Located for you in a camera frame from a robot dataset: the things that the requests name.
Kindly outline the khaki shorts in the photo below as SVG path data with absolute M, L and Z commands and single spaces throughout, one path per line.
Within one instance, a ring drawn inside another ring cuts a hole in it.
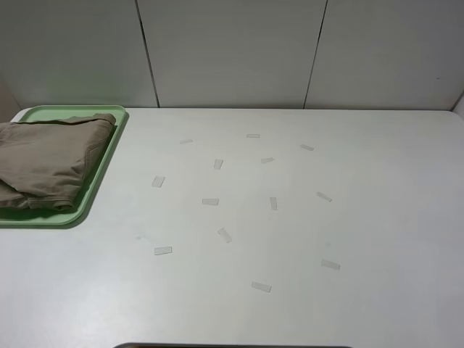
M 1 124 L 1 207 L 68 210 L 107 146 L 111 114 Z

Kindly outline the green plastic tray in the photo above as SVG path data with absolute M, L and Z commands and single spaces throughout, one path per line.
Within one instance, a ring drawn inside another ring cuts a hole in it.
M 95 114 L 113 115 L 115 126 L 97 166 L 94 167 L 76 197 L 75 207 L 71 210 L 1 209 L 2 229 L 66 229 L 85 220 L 129 118 L 125 108 L 118 105 L 41 105 L 24 109 L 14 116 L 12 119 L 14 122 L 33 122 L 69 117 L 90 117 Z

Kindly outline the clear tape piece upper centre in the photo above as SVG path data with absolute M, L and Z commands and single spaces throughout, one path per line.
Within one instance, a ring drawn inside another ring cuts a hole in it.
M 214 169 L 215 170 L 220 170 L 223 165 L 223 160 L 222 159 L 216 159 L 214 162 Z

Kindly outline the clear tape piece upper middle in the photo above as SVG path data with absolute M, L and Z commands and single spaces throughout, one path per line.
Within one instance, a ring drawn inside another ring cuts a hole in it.
M 268 157 L 268 158 L 262 158 L 260 162 L 261 164 L 266 164 L 266 163 L 272 162 L 273 160 L 274 160 L 273 157 Z

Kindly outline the clear tape piece mid left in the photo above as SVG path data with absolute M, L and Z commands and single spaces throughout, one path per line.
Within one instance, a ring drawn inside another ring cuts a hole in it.
M 219 204 L 219 199 L 205 198 L 202 200 L 202 204 L 217 206 Z

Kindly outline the clear tape piece upper right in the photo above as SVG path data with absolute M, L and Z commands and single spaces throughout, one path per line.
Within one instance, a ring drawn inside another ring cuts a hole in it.
M 306 144 L 301 144 L 300 147 L 301 147 L 302 149 L 306 149 L 306 150 L 308 150 L 308 151 L 314 151 L 314 150 L 315 150 L 313 147 L 308 146 L 308 145 L 306 145 Z

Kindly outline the clear tape piece lower left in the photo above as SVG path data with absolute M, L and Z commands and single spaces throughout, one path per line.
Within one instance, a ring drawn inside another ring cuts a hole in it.
M 154 255 L 170 254 L 173 251 L 171 246 L 157 247 L 154 249 Z

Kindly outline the clear tape piece bottom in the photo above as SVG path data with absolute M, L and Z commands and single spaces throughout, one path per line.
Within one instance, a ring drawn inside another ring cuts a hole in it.
M 272 286 L 270 286 L 270 285 L 255 282 L 255 281 L 252 282 L 251 286 L 252 286 L 253 289 L 257 289 L 257 290 L 260 290 L 260 291 L 263 291 L 263 292 L 266 292 L 266 293 L 270 293 L 270 291 L 272 289 Z

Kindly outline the clear tape piece lower right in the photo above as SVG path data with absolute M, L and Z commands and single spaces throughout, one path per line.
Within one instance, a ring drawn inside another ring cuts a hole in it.
M 333 270 L 340 270 L 341 269 L 340 264 L 338 264 L 336 262 L 329 261 L 329 260 L 325 260 L 325 259 L 321 260 L 321 266 L 325 267 L 325 268 L 330 268 L 330 269 L 333 269 Z

